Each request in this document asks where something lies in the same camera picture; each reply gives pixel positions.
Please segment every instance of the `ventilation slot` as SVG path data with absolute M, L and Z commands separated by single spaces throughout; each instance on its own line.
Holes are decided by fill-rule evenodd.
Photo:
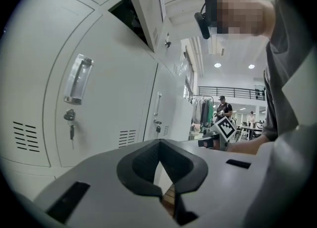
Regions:
M 154 38 L 155 45 L 157 45 L 159 36 L 158 36 L 158 31 L 156 28 L 155 28 L 154 33 L 153 33 L 153 38 Z
M 119 135 L 119 148 L 125 147 L 129 144 L 132 144 L 135 142 L 135 130 L 130 131 L 120 131 Z
M 174 64 L 173 70 L 174 70 L 175 74 L 177 75 L 177 66 L 176 66 L 176 64 Z
M 165 127 L 164 127 L 163 136 L 168 135 L 168 131 L 169 131 L 169 126 L 165 126 Z
M 18 149 L 40 152 L 36 127 L 14 121 L 13 133 L 15 144 Z

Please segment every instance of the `open locker door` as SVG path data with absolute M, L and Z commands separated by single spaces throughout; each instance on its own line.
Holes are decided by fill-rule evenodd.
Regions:
M 155 53 L 163 29 L 159 0 L 131 0 L 139 17 L 148 46 Z

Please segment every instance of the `man in black shirt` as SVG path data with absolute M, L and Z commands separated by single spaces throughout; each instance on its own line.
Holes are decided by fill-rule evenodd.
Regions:
M 217 120 L 221 120 L 224 116 L 227 116 L 228 119 L 232 116 L 232 106 L 226 102 L 226 98 L 224 96 L 219 97 L 220 105 L 217 108 Z
M 262 135 L 248 142 L 228 145 L 228 151 L 256 154 L 259 147 L 298 125 L 282 92 L 313 47 L 307 25 L 291 0 L 205 0 L 206 16 L 218 34 L 269 38 L 264 71 L 266 120 Z

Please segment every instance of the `locker door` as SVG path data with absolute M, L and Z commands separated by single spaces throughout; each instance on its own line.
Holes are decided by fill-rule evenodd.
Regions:
M 144 141 L 169 137 L 175 106 L 176 78 L 162 63 L 159 63 L 153 87 Z M 162 124 L 154 123 L 155 119 Z M 161 127 L 159 134 L 156 132 L 157 126 Z
M 168 17 L 159 39 L 157 55 L 173 75 L 179 74 L 181 42 Z
M 105 13 L 83 37 L 66 68 L 57 100 L 55 128 L 63 167 L 142 141 L 157 69 L 157 62 L 144 47 L 141 39 L 111 13 Z M 88 67 L 90 75 L 80 105 L 64 101 L 78 54 L 94 61 Z M 77 72 L 73 75 L 80 82 L 86 71 Z M 76 96 L 75 84 L 72 97 Z M 75 125 L 73 142 L 64 119 L 67 109 L 76 112 L 71 122 Z

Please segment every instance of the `balcony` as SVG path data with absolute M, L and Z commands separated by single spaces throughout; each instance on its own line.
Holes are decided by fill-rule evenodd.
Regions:
M 230 87 L 211 87 L 211 86 L 198 86 L 200 96 L 221 96 L 255 99 L 265 101 L 265 91 L 242 89 L 242 88 L 230 88 Z

